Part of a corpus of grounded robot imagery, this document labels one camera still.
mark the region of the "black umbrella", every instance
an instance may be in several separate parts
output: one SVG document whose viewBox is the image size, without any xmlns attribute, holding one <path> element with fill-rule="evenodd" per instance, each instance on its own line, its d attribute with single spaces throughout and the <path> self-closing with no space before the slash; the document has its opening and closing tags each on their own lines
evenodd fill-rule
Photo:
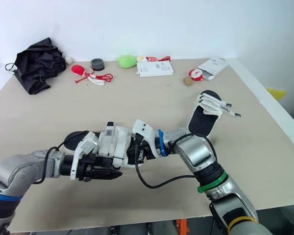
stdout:
<svg viewBox="0 0 294 235">
<path fill-rule="evenodd" d="M 14 75 L 29 94 L 50 88 L 46 79 L 56 77 L 66 69 L 62 52 L 52 45 L 50 38 L 18 53 L 14 64 L 17 66 Z"/>
</svg>

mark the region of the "gray roll of tape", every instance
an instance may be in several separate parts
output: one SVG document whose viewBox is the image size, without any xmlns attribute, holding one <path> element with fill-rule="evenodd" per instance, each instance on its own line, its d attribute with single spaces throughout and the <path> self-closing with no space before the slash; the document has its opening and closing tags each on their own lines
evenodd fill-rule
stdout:
<svg viewBox="0 0 294 235">
<path fill-rule="evenodd" d="M 93 70 L 95 71 L 101 71 L 104 69 L 104 63 L 103 63 L 103 60 L 97 58 L 97 59 L 93 59 L 91 62 L 92 64 L 92 68 Z"/>
</svg>

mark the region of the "green ring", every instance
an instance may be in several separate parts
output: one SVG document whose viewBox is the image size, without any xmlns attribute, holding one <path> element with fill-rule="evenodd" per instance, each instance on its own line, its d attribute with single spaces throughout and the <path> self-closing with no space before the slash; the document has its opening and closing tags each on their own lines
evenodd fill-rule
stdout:
<svg viewBox="0 0 294 235">
<path fill-rule="evenodd" d="M 227 173 L 224 171 L 224 172 L 222 173 L 222 175 L 221 175 L 218 179 L 216 179 L 214 182 L 212 182 L 212 183 L 210 183 L 210 184 L 207 184 L 207 185 L 204 185 L 204 186 L 199 186 L 199 187 L 197 188 L 197 191 L 198 191 L 199 193 L 203 193 L 203 192 L 205 192 L 205 191 L 208 190 L 208 189 L 214 188 L 214 187 L 218 186 L 220 183 L 222 183 L 222 181 L 223 181 L 226 177 L 227 177 Z"/>
</svg>

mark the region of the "white cardboard box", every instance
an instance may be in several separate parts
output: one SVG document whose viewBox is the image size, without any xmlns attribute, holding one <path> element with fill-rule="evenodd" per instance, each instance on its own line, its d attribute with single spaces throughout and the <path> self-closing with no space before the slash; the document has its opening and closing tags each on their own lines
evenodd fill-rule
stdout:
<svg viewBox="0 0 294 235">
<path fill-rule="evenodd" d="M 172 75 L 173 69 L 169 61 L 138 62 L 137 73 L 140 77 Z"/>
<path fill-rule="evenodd" d="M 212 80 L 217 76 L 220 72 L 222 72 L 226 67 L 228 67 L 228 63 L 219 58 L 211 58 L 207 60 L 205 63 L 199 65 L 197 68 L 202 70 L 202 75 L 204 79 Z"/>
</svg>

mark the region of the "blue ring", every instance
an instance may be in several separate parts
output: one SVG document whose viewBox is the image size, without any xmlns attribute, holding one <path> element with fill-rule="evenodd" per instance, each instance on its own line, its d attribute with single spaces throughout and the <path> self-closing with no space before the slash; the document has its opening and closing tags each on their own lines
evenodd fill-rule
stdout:
<svg viewBox="0 0 294 235">
<path fill-rule="evenodd" d="M 158 130 L 158 133 L 159 133 L 159 141 L 160 141 L 160 152 L 163 157 L 166 157 L 167 153 L 165 150 L 165 144 L 163 142 L 163 132 L 162 130 Z"/>
<path fill-rule="evenodd" d="M 17 197 L 13 197 L 13 196 L 6 196 L 6 195 L 2 195 L 0 194 L 0 200 L 2 201 L 20 201 L 23 198 L 23 196 L 17 196 Z"/>
</svg>

